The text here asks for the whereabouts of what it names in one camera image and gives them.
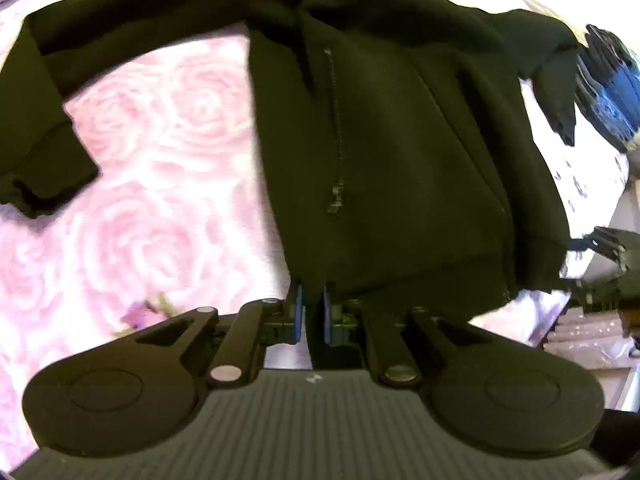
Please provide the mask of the black zip jacket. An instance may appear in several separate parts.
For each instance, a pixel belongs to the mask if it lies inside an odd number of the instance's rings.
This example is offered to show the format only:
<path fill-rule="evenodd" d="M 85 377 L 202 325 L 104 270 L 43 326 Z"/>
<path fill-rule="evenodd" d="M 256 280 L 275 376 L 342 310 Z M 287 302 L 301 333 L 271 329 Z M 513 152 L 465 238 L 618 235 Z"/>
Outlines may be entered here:
<path fill-rule="evenodd" d="M 570 228 L 521 94 L 574 141 L 577 41 L 448 0 L 64 0 L 1 70 L 1 199 L 52 214 L 98 174 L 63 104 L 99 74 L 244 24 L 262 166 L 307 302 L 432 300 L 468 320 L 559 279 Z"/>

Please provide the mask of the pink curtain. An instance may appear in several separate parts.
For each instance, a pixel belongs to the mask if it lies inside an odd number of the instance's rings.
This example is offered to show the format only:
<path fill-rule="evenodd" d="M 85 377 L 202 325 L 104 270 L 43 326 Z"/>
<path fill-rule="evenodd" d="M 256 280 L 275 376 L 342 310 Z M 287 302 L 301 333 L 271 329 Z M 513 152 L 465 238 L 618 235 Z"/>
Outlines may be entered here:
<path fill-rule="evenodd" d="M 626 332 L 617 311 L 566 310 L 544 338 L 545 352 L 586 370 L 617 370 L 639 365 L 639 338 Z"/>

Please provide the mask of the pink rose bed sheet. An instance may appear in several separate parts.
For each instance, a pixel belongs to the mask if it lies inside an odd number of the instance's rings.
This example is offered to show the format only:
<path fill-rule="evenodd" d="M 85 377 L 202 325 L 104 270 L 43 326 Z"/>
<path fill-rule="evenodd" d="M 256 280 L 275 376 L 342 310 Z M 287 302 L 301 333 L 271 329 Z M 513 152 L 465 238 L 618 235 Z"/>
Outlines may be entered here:
<path fill-rule="evenodd" d="M 1 61 L 27 14 L 58 0 L 1 5 Z M 612 30 L 639 54 L 639 0 L 451 0 L 490 13 L 542 5 L 578 34 Z M 52 217 L 1 206 L 1 469 L 35 451 L 22 413 L 48 364 L 211 304 L 220 313 L 277 297 L 288 272 L 259 174 L 243 27 L 156 50 L 66 105 L 101 175 Z M 628 165 L 582 114 L 575 147 L 549 128 L 522 84 L 534 138 L 572 236 L 606 226 Z"/>

